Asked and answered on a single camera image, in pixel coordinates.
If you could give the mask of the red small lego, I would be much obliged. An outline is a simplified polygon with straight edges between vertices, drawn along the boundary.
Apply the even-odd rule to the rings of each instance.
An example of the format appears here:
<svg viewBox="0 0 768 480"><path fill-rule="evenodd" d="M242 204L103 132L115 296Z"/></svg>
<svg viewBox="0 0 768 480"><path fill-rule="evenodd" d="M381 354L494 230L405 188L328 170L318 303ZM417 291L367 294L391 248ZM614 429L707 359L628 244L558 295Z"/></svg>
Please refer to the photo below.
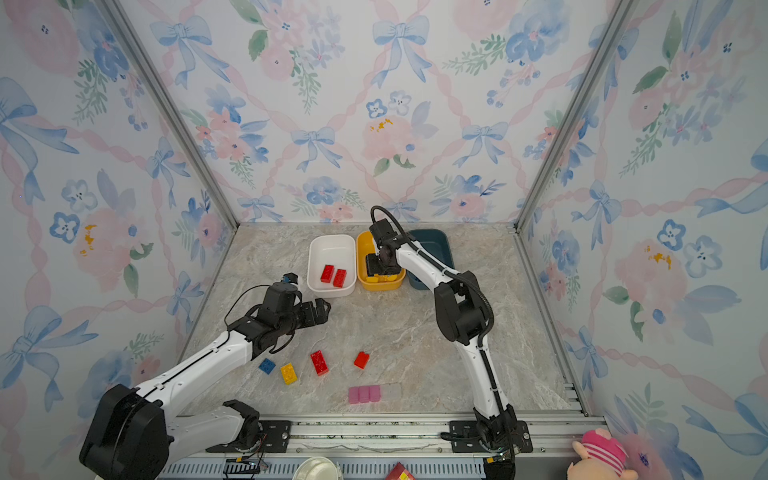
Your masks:
<svg viewBox="0 0 768 480"><path fill-rule="evenodd" d="M356 356L353 365L361 370L364 370L369 362L370 355L365 351L360 351Z"/></svg>

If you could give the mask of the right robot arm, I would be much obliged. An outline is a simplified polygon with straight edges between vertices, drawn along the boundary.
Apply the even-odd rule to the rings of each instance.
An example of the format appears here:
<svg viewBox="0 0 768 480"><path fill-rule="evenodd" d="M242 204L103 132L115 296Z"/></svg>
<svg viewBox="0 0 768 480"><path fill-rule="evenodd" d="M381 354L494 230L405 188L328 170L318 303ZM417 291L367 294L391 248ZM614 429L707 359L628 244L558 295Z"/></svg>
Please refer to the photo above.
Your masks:
<svg viewBox="0 0 768 480"><path fill-rule="evenodd" d="M379 264L414 274L432 292L438 329L456 347L467 372L479 441L491 452L512 453L517 417L496 378L487 342L494 315L477 278L448 267L385 220L370 232Z"/></svg>

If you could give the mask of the white plastic container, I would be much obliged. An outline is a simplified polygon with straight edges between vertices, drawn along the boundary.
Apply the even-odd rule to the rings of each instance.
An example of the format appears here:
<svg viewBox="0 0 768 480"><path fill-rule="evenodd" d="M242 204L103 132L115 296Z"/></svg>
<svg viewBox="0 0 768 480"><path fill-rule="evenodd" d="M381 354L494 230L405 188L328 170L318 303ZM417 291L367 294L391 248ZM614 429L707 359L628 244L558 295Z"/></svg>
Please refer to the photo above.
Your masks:
<svg viewBox="0 0 768 480"><path fill-rule="evenodd" d="M357 281L356 244L346 234L321 235L309 246L306 285L324 299L349 296Z"/></svg>

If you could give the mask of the yellow long lego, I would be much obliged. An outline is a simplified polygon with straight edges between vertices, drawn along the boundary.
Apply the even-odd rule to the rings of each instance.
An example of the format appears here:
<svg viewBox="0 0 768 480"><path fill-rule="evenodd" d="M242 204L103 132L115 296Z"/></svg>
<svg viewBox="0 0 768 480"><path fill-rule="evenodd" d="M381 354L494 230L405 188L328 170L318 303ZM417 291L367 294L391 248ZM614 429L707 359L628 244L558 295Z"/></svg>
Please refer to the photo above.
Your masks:
<svg viewBox="0 0 768 480"><path fill-rule="evenodd" d="M285 385L292 385L298 381L298 376L291 363L285 364L280 368L280 373Z"/></svg>

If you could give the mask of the red long lego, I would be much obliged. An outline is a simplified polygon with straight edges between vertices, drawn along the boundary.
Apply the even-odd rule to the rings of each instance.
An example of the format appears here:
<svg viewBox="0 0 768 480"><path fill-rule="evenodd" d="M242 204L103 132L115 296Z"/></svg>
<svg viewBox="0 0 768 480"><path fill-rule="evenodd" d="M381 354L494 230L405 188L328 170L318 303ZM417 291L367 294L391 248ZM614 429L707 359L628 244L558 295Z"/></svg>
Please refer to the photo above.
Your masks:
<svg viewBox="0 0 768 480"><path fill-rule="evenodd" d="M333 281L335 275L335 266L326 264L321 272L320 281L325 284L329 284Z"/></svg>
<svg viewBox="0 0 768 480"><path fill-rule="evenodd" d="M326 375L329 372L328 364L321 350L311 353L310 359L318 376Z"/></svg>

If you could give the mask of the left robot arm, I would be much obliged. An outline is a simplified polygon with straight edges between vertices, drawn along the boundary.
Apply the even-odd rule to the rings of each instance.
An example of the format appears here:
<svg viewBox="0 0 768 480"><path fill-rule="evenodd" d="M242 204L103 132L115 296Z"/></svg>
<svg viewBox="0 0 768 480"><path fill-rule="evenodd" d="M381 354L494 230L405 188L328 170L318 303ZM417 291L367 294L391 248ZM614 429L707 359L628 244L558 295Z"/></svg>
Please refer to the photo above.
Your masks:
<svg viewBox="0 0 768 480"><path fill-rule="evenodd" d="M98 403L80 463L102 479L155 479L167 465L209 448L254 452L266 437L255 408L228 400L204 414L184 416L183 410L232 371L279 352L281 337L326 323L330 311L324 299L304 300L289 279L270 285L261 303L188 359L135 387L110 388Z"/></svg>

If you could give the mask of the dark blue lego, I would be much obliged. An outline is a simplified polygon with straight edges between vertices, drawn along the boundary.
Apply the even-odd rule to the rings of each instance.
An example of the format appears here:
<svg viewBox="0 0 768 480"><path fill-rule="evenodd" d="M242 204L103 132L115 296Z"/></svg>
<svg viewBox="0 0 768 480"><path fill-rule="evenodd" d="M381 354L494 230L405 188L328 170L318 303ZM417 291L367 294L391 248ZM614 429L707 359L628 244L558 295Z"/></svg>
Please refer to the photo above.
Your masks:
<svg viewBox="0 0 768 480"><path fill-rule="evenodd" d="M270 375L275 368L276 368L276 364L269 358L263 359L262 362L259 364L259 370L265 373L266 375Z"/></svg>

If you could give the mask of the dark teal plastic container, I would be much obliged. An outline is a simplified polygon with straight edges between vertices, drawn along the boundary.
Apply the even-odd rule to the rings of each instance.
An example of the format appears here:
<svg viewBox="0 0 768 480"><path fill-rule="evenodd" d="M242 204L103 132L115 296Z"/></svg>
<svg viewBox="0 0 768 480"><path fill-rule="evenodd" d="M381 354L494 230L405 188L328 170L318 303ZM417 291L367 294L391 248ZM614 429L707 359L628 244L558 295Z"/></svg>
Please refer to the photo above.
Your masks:
<svg viewBox="0 0 768 480"><path fill-rule="evenodd" d="M415 229L409 230L408 234L422 251L442 264L436 268L421 255L408 253L404 266L411 286L417 290L432 290L439 283L451 282L452 278L443 272L443 269L456 272L447 235L439 229Z"/></svg>

